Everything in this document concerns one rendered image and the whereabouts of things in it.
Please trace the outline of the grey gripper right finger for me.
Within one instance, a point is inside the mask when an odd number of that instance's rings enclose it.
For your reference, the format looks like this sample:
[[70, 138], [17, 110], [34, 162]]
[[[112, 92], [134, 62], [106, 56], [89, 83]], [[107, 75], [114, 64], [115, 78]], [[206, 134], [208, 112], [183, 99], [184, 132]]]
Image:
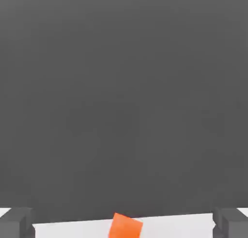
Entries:
[[237, 208], [214, 208], [213, 238], [248, 238], [248, 217]]

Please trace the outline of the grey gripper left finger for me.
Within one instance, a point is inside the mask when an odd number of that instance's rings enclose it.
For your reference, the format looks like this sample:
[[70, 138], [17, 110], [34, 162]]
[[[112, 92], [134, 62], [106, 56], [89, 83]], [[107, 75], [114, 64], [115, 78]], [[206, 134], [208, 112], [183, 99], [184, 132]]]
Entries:
[[0, 217], [0, 238], [35, 238], [34, 211], [15, 207]]

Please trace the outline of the large orange box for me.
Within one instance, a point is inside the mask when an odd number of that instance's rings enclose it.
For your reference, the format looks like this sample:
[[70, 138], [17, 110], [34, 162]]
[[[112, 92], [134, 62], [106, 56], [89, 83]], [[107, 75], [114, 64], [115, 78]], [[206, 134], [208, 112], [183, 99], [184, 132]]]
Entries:
[[143, 222], [114, 213], [108, 238], [140, 238]]

